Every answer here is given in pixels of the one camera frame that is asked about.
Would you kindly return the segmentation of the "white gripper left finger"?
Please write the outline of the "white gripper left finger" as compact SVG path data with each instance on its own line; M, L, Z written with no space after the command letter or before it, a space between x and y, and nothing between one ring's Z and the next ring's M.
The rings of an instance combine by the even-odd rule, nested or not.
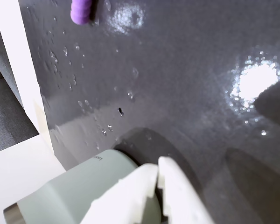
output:
M83 224L157 224L159 202L155 196L158 166L147 163L120 179L95 199Z

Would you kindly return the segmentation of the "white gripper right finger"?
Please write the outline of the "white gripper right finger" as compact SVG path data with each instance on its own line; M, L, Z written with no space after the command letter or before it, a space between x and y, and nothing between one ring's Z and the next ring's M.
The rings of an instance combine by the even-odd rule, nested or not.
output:
M157 187L162 190L162 213L169 224L213 224L193 185L170 157L158 159Z

